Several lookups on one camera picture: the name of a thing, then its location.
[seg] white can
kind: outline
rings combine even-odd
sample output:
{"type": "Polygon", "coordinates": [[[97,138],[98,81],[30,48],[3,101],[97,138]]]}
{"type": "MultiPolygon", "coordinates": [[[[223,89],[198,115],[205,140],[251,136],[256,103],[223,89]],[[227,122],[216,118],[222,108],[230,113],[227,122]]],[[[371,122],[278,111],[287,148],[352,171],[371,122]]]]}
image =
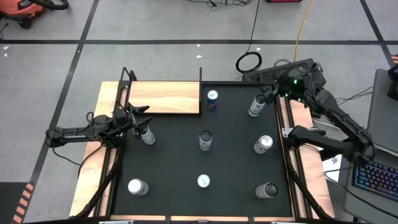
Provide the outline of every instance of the white can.
{"type": "Polygon", "coordinates": [[[256,143],[254,143],[254,150],[258,154],[263,154],[272,147],[272,138],[270,136],[261,136],[256,143]]]}
{"type": "Polygon", "coordinates": [[[208,151],[211,146],[213,135],[209,131],[202,131],[199,135],[199,147],[202,151],[208,151]]]}
{"type": "Polygon", "coordinates": [[[210,178],[206,174],[202,174],[198,177],[198,185],[201,188],[206,188],[210,184],[210,178]]]}
{"type": "Polygon", "coordinates": [[[154,133],[152,133],[152,131],[149,129],[148,125],[144,127],[143,133],[144,134],[141,134],[141,138],[147,145],[155,143],[156,138],[154,133]]]}
{"type": "Polygon", "coordinates": [[[147,182],[136,178],[129,182],[128,189],[133,195],[143,196],[148,193],[149,185],[147,182]]]}
{"type": "Polygon", "coordinates": [[[273,198],[278,194],[278,188],[273,183],[266,183],[256,188],[256,196],[260,199],[273,198]]]}
{"type": "Polygon", "coordinates": [[[256,97],[254,97],[254,100],[249,108],[249,115],[252,116],[253,118],[259,116],[265,104],[266,101],[264,95],[257,95],[256,97]]]}

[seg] rgb keyboard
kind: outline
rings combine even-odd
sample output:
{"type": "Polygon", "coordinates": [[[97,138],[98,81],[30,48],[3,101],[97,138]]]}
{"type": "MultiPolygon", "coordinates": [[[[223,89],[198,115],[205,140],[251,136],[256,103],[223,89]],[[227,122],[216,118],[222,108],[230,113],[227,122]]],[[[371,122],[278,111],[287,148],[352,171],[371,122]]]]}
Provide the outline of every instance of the rgb keyboard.
{"type": "Polygon", "coordinates": [[[398,201],[398,169],[370,162],[356,168],[353,185],[398,201]]]}

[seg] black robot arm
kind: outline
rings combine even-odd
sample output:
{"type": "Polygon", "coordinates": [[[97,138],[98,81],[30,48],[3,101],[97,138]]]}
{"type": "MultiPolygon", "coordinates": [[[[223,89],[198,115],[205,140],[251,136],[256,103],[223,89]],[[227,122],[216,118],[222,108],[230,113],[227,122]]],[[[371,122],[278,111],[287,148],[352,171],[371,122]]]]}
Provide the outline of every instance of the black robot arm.
{"type": "Polygon", "coordinates": [[[149,106],[134,107],[129,104],[128,108],[122,106],[116,108],[113,117],[99,115],[92,119],[87,119],[88,124],[84,128],[59,128],[48,129],[47,144],[50,147],[60,147],[70,142],[89,142],[99,141],[109,147],[116,147],[117,137],[130,129],[134,129],[134,136],[140,138],[142,130],[148,125],[152,117],[146,118],[140,124],[136,123],[134,115],[141,114],[149,106]]]}
{"type": "Polygon", "coordinates": [[[343,141],[337,141],[302,126],[296,126],[287,137],[290,146],[298,148],[302,144],[310,143],[324,148],[320,152],[323,161],[342,154],[354,164],[367,164],[374,157],[374,146],[370,135],[340,109],[334,96],[323,88],[325,82],[314,80],[312,73],[316,69],[294,68],[281,71],[277,74],[276,88],[263,90],[266,103],[274,101],[278,95],[302,102],[312,111],[325,115],[348,136],[343,141]]]}

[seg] black floor stripe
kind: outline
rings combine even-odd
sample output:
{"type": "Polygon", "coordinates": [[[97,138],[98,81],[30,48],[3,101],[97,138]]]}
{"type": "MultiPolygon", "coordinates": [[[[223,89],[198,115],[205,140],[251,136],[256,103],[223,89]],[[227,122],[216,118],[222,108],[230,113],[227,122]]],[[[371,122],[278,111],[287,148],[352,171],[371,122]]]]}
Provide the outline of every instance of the black floor stripe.
{"type": "Polygon", "coordinates": [[[0,40],[0,44],[79,44],[80,40],[0,40]]]}
{"type": "MultiPolygon", "coordinates": [[[[75,74],[76,66],[79,62],[81,51],[83,50],[84,40],[87,38],[87,34],[90,29],[90,25],[93,22],[93,18],[94,18],[94,14],[95,14],[95,11],[96,11],[96,8],[98,5],[98,1],[99,0],[94,0],[93,5],[91,7],[90,14],[88,15],[85,28],[83,29],[83,33],[81,34],[80,41],[78,43],[75,55],[73,56],[73,60],[70,65],[69,72],[68,72],[67,78],[65,79],[65,83],[63,84],[60,98],[58,99],[57,106],[55,107],[55,111],[52,116],[49,128],[55,128],[58,123],[58,120],[60,119],[63,104],[67,98],[67,93],[68,93],[70,84],[72,82],[73,75],[75,74]]],[[[37,162],[36,162],[36,165],[35,165],[33,173],[32,173],[32,177],[30,178],[30,182],[33,183],[34,186],[37,185],[37,181],[39,180],[39,176],[42,171],[42,168],[44,165],[44,160],[47,156],[48,151],[49,151],[49,146],[46,145],[45,139],[44,139],[42,148],[39,153],[39,157],[37,158],[37,162]]]]}
{"type": "MultiPolygon", "coordinates": [[[[249,44],[250,40],[84,40],[83,44],[98,45],[168,45],[168,44],[249,44]]],[[[80,40],[4,40],[2,44],[79,44],[80,40]]],[[[296,40],[253,40],[253,44],[295,45],[296,40]]],[[[387,41],[398,45],[398,40],[387,41]]],[[[300,45],[381,45],[380,40],[300,40],[300,45]]]]}
{"type": "Polygon", "coordinates": [[[359,1],[361,2],[361,5],[363,7],[363,10],[365,11],[366,16],[368,17],[369,23],[372,26],[373,32],[376,35],[377,40],[380,41],[380,43],[381,43],[380,46],[381,46],[381,49],[383,51],[384,56],[387,59],[388,64],[390,65],[390,67],[393,67],[395,65],[395,63],[391,59],[390,51],[389,51],[389,49],[388,49],[388,47],[387,47],[387,45],[386,45],[386,43],[385,43],[385,41],[383,39],[383,36],[380,33],[379,28],[377,27],[376,21],[374,20],[374,18],[372,16],[372,13],[371,13],[371,11],[370,11],[370,9],[368,7],[368,4],[366,4],[365,0],[359,0],[359,1]]]}

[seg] red vacuum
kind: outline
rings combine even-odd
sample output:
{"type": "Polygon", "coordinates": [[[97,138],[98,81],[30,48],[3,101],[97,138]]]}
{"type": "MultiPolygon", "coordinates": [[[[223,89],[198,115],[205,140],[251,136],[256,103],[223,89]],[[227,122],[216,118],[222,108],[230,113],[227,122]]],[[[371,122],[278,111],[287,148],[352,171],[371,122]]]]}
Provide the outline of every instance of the red vacuum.
{"type": "Polygon", "coordinates": [[[65,10],[69,7],[68,0],[61,0],[62,4],[55,4],[51,0],[0,0],[0,19],[17,21],[28,29],[32,19],[40,15],[44,9],[65,10]]]}

